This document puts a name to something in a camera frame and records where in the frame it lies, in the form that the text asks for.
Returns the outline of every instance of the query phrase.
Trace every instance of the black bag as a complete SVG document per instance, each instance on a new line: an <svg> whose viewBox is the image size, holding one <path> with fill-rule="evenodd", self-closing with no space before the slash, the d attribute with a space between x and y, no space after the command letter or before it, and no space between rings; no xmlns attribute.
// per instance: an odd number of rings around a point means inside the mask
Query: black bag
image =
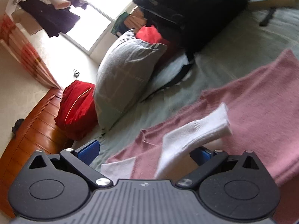
<svg viewBox="0 0 299 224"><path fill-rule="evenodd" d="M247 0L133 0L162 37L189 52L201 50L236 15Z"/></svg>

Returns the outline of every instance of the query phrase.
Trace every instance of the pink garment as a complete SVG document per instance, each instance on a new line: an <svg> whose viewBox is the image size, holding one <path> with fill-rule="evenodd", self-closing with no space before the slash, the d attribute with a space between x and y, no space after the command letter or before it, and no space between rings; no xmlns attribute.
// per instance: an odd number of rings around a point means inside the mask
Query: pink garment
<svg viewBox="0 0 299 224"><path fill-rule="evenodd" d="M228 106L233 132L223 138L223 149L232 155L253 150L279 186L289 181L281 187L282 203L275 218L279 224L292 224L299 218L299 180L294 178L299 173L299 61L291 50L246 77L204 91L196 103L174 117L142 130L130 146L107 163L140 154L155 158L157 152L151 146L161 144L166 133L207 116L221 102ZM131 178L148 179L154 172L155 166L149 165Z"/></svg>

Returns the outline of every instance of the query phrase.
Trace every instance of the mattress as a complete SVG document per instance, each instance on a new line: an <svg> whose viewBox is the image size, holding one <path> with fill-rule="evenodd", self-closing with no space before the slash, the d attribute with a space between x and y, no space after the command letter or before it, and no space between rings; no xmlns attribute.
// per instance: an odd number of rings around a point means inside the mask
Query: mattress
<svg viewBox="0 0 299 224"><path fill-rule="evenodd" d="M77 148L91 139L101 141L101 152L91 163L100 171L101 164L132 143L140 130L156 125L194 103L203 90L221 87L252 70L274 61L286 48L299 58L299 10L278 9L267 27L260 27L267 11L244 11L200 53L195 65L177 85L155 93L137 103L117 124L101 137L95 127Z"/></svg>

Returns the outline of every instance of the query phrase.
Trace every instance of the wooden headboard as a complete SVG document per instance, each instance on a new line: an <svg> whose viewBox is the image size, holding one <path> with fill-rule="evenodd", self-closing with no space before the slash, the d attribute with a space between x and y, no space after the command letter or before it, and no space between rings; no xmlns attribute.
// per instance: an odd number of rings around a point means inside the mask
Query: wooden headboard
<svg viewBox="0 0 299 224"><path fill-rule="evenodd" d="M8 188L30 155L38 149L56 154L72 146L73 140L54 121L61 99L61 90L50 89L26 117L0 158L0 209L10 217L14 213L7 199Z"/></svg>

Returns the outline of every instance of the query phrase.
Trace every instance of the curtain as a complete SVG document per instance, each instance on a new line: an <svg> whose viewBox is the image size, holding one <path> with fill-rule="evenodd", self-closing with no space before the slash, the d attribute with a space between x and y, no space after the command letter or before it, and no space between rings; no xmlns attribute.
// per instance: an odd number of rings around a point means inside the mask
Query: curtain
<svg viewBox="0 0 299 224"><path fill-rule="evenodd" d="M62 89L29 40L7 14L0 18L0 25L2 44L25 70L45 87Z"/></svg>

